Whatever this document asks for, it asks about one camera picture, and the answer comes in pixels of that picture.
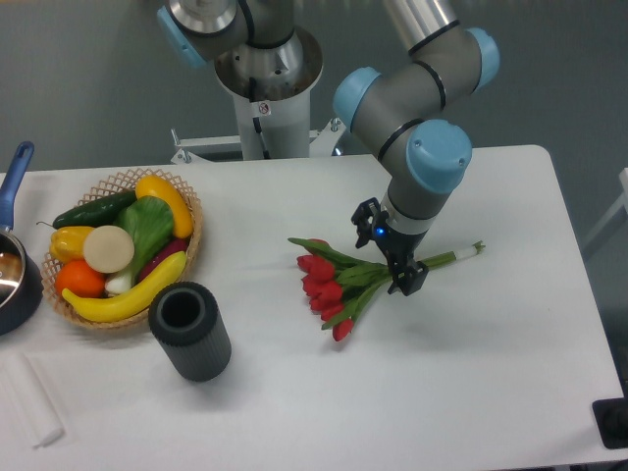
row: saucepan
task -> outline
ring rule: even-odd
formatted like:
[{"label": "saucepan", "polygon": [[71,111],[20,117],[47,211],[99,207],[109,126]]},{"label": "saucepan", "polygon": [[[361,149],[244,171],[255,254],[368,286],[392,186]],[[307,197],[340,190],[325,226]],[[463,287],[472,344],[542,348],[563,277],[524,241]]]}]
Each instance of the saucepan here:
[{"label": "saucepan", "polygon": [[23,324],[41,301],[41,275],[15,237],[13,216],[16,194],[30,157],[31,142],[22,142],[0,186],[0,336]]}]

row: white cloth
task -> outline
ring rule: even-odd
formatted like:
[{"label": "white cloth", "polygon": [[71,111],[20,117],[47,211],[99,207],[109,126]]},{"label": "white cloth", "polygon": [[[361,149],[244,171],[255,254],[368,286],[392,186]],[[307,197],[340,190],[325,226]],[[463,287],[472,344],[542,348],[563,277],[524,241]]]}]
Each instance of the white cloth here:
[{"label": "white cloth", "polygon": [[7,391],[33,447],[52,444],[64,434],[63,424],[28,359],[17,353],[4,365]]}]

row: blue pan handle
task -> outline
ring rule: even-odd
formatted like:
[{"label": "blue pan handle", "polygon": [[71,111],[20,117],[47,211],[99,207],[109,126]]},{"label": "blue pan handle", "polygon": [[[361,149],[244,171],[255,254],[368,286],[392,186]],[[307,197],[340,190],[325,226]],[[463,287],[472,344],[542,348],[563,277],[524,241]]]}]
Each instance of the blue pan handle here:
[{"label": "blue pan handle", "polygon": [[9,171],[0,186],[0,229],[13,228],[13,208],[16,201],[18,188],[22,183],[22,178],[26,173],[26,168],[30,162],[30,157],[35,150],[32,142],[22,142],[17,150],[16,155],[11,161]]}]

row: fruit basket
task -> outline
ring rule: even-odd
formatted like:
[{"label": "fruit basket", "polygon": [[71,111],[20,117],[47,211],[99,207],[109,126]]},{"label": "fruit basket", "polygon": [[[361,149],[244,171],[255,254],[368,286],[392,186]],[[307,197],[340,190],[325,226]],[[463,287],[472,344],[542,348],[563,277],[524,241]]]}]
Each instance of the fruit basket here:
[{"label": "fruit basket", "polygon": [[[192,234],[186,250],[185,268],[177,281],[185,281],[189,275],[191,266],[199,248],[201,240],[201,232],[203,227],[203,214],[200,200],[198,199],[194,189],[187,184],[181,177],[173,176],[171,173],[162,170],[150,169],[130,169],[126,172],[119,172],[116,175],[109,176],[106,180],[101,180],[97,185],[93,186],[89,193],[86,193],[76,206],[94,201],[96,199],[119,193],[135,188],[137,182],[148,175],[161,177],[174,186],[183,201],[187,205],[192,217]],[[41,277],[43,284],[43,295],[50,303],[55,312],[60,314],[64,319],[72,324],[93,330],[111,330],[121,329],[134,326],[146,320],[148,316],[148,308],[137,312],[131,317],[116,322],[92,322],[81,317],[77,311],[55,290],[55,282],[57,275],[62,269],[63,264],[54,258],[49,252],[45,254],[41,266]]]}]

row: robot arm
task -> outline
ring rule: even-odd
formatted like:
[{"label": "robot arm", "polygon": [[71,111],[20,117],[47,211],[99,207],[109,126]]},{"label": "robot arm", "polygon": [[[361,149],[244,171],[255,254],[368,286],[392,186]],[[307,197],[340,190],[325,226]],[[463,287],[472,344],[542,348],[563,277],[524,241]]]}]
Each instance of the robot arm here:
[{"label": "robot arm", "polygon": [[[384,2],[411,63],[389,77],[355,71],[336,91],[334,108],[392,177],[382,201],[361,203],[351,218],[357,246],[374,240],[392,273],[390,292],[409,295],[428,273],[414,251],[472,153],[463,130],[426,120],[491,81],[499,54],[482,30],[460,27],[447,0]],[[214,61],[234,98],[245,160],[307,155],[309,89],[322,54],[294,26],[293,0],[167,0],[158,19],[192,66]],[[255,111],[263,100],[266,117]]]},{"label": "robot arm", "polygon": [[352,217],[360,247],[374,240],[392,273],[389,292],[409,295],[427,276],[414,250],[460,184],[471,161],[466,133],[427,118],[497,73],[499,54],[482,30],[459,26],[446,0],[385,0],[411,64],[384,77],[371,68],[350,74],[334,108],[391,174],[381,203],[361,203]]},{"label": "robot arm", "polygon": [[158,12],[189,65],[214,63],[234,100],[244,160],[309,154],[309,92],[323,59],[293,11],[293,0],[167,0]]}]

